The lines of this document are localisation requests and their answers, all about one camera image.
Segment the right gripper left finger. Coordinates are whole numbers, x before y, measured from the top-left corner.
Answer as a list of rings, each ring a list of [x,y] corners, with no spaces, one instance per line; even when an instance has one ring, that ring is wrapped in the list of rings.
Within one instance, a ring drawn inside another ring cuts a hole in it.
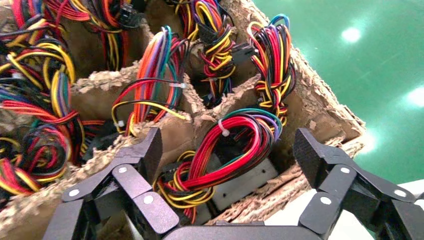
[[[179,216],[153,191],[147,170],[163,153],[161,130],[122,147],[103,170],[68,188],[62,195],[61,235],[94,236],[101,220],[124,210],[142,236],[165,236]]]

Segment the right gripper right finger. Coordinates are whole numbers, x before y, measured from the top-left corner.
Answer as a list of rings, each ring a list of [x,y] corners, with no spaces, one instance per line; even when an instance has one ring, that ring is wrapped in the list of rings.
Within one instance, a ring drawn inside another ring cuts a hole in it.
[[[416,197],[361,167],[341,148],[318,142],[306,128],[295,132],[293,155],[315,195],[298,225],[328,238],[342,211],[377,238],[416,237]]]

